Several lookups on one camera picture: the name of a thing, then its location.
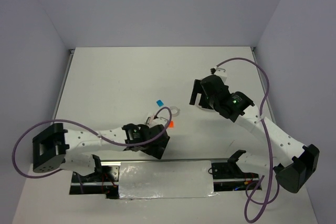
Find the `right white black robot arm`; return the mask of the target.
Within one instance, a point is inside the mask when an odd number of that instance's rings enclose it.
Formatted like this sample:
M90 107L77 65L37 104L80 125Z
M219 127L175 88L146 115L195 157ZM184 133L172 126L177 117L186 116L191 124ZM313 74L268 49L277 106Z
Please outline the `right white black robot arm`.
M297 193L316 171L320 155L313 145L304 145L283 131L267 117L263 117L252 99L240 91L231 93L224 78L212 74L196 79L190 98L195 105L216 111L220 116L231 120L251 133L256 139L271 145L272 154L278 160L273 164L276 181L290 193Z

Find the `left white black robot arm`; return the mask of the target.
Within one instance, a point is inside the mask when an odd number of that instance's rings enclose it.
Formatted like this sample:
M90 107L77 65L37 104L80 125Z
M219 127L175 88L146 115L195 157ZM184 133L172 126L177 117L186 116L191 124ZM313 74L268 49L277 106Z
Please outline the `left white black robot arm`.
M103 174L98 151L141 151L161 159L170 137L162 124L127 124L93 134L65 129L55 123L33 138L33 171L44 174L58 169L75 172L90 181Z

